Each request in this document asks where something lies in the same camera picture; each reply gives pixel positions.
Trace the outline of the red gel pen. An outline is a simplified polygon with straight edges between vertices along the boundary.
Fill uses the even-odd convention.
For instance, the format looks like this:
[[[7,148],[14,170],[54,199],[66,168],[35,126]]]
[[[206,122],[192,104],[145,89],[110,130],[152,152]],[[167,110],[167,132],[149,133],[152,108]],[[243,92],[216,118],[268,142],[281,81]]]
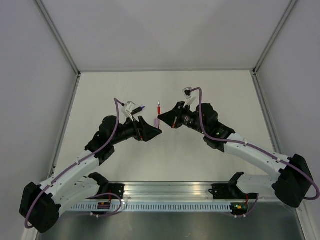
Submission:
[[[161,103],[160,101],[157,102],[157,115],[159,116],[161,114]]]

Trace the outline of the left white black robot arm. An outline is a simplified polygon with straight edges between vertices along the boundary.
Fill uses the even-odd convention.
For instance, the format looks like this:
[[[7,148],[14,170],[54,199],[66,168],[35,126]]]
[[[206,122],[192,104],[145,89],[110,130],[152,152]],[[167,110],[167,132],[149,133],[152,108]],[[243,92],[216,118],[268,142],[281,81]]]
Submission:
[[[148,142],[161,133],[141,116],[127,118],[123,124],[114,115],[105,117],[72,164],[41,183],[30,182],[24,187],[19,213],[25,219],[25,228],[45,233],[75,204],[93,196],[104,199],[109,182],[94,170],[111,157],[114,146],[131,138]]]

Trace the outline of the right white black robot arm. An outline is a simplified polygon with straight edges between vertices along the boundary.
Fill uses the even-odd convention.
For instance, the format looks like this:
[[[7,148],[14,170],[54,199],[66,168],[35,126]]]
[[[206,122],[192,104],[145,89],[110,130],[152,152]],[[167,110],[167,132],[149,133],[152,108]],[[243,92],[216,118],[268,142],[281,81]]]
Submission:
[[[233,129],[219,122],[218,113],[209,103],[191,111],[190,106],[180,101],[157,118],[173,129],[186,126],[203,134],[203,140],[210,148],[236,156],[266,173],[250,175],[237,172],[227,187],[232,198],[238,199],[244,194],[270,195],[292,208],[298,208],[307,199],[313,177],[304,157],[269,152],[246,142]]]

